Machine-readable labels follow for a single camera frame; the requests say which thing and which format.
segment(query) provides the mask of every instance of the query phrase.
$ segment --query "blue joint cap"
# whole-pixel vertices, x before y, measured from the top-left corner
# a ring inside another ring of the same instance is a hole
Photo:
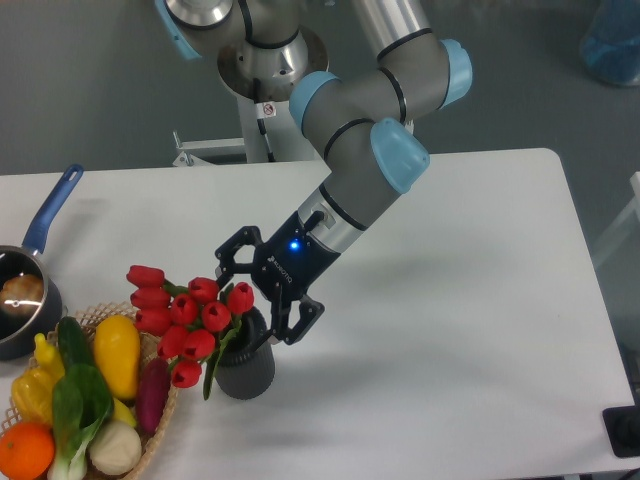
[[[189,45],[189,42],[187,42],[180,29],[174,23],[173,18],[169,15],[169,11],[164,4],[164,0],[155,0],[155,6],[156,10],[158,10],[158,13],[160,14],[162,23],[164,23],[164,27],[169,32],[169,35],[173,39],[180,55],[182,55],[182,58],[185,60],[202,58],[202,56],[196,52],[191,45]]]
[[[373,126],[371,147],[382,174],[400,194],[407,193],[429,166],[429,152],[392,118]]]
[[[455,40],[441,40],[449,54],[449,89],[442,106],[464,97],[473,83],[473,68],[467,51]]]
[[[291,97],[289,98],[289,112],[291,112],[293,121],[296,122],[300,131],[302,131],[304,113],[307,111],[311,99],[325,83],[333,80],[339,81],[340,79],[333,73],[313,72],[300,80],[291,93]]]

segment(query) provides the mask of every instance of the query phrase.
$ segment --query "yellow bell pepper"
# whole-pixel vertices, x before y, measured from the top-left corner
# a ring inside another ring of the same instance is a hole
[[[11,384],[11,397],[23,420],[53,425],[53,386],[41,367],[27,370]]]

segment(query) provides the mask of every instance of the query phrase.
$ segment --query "blue object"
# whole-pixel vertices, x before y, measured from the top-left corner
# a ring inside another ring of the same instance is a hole
[[[449,89],[442,107],[464,97],[473,83],[473,68],[469,54],[455,40],[441,40],[449,54]]]
[[[580,56],[600,80],[640,85],[640,0],[603,0],[580,44]]]
[[[40,207],[40,210],[38,210],[36,216],[33,217],[29,229],[24,236],[24,240],[22,240],[22,246],[29,250],[29,252],[44,252],[51,222],[53,222],[53,219],[69,197],[69,194],[80,181],[83,173],[84,169],[80,165],[71,165],[62,174],[56,186],[53,187],[53,190],[51,190],[51,193]]]
[[[306,112],[311,99],[316,92],[320,90],[320,87],[333,80],[340,81],[333,73],[313,72],[300,80],[300,83],[298,83],[291,93],[291,97],[289,98],[289,112],[291,112],[293,121],[296,122],[300,131],[302,131],[304,112]]]
[[[174,23],[171,15],[169,15],[167,7],[164,5],[164,0],[155,0],[155,5],[156,10],[158,10],[158,13],[160,14],[160,18],[162,19],[162,23],[164,23],[169,35],[171,35],[176,47],[178,47],[178,51],[180,52],[180,55],[182,55],[182,58],[185,60],[196,60],[198,58],[202,58],[202,56],[193,49],[189,42],[187,42],[180,29]]]
[[[400,194],[407,193],[429,166],[429,152],[392,118],[373,126],[371,147],[382,174]]]

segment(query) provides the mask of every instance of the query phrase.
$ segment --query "bok choy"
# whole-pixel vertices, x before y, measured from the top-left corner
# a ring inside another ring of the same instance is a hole
[[[78,363],[67,369],[53,389],[56,456],[49,480],[81,480],[85,476],[87,447],[112,413],[111,393],[96,367]]]

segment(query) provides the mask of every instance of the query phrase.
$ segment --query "yellow squash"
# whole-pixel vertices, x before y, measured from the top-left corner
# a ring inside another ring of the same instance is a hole
[[[131,413],[131,410],[129,410],[129,407],[117,398],[113,399],[113,417],[111,417],[111,419],[120,420],[133,428],[136,428],[138,423],[136,422],[136,418],[133,416],[133,413]]]
[[[64,365],[60,352],[56,347],[47,343],[47,339],[42,333],[38,333],[34,337],[34,341],[36,343],[34,357],[36,357],[38,365],[51,375],[54,382],[57,382],[64,376]]]
[[[123,315],[106,318],[96,327],[93,357],[111,394],[122,401],[133,400],[138,391],[140,335]]]

